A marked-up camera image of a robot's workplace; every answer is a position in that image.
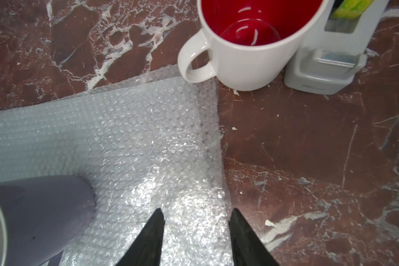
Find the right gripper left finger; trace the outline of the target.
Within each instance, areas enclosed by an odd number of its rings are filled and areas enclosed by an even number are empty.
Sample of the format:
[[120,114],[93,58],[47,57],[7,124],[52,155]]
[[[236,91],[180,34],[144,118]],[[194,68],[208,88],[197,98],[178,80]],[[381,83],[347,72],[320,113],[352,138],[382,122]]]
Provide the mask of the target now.
[[159,266],[165,219],[157,208],[116,266]]

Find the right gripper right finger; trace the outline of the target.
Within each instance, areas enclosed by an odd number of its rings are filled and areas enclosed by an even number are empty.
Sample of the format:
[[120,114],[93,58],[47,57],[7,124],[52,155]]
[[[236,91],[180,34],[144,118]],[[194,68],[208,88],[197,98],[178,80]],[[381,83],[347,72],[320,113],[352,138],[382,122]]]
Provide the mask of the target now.
[[238,208],[228,225],[234,266],[279,266]]

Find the lavender mug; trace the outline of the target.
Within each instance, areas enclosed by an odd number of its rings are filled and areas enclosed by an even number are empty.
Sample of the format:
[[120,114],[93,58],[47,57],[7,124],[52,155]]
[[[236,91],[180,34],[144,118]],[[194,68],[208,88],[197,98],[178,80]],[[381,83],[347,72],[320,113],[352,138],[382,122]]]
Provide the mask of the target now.
[[91,224],[95,196],[79,176],[0,182],[0,266],[40,266]]

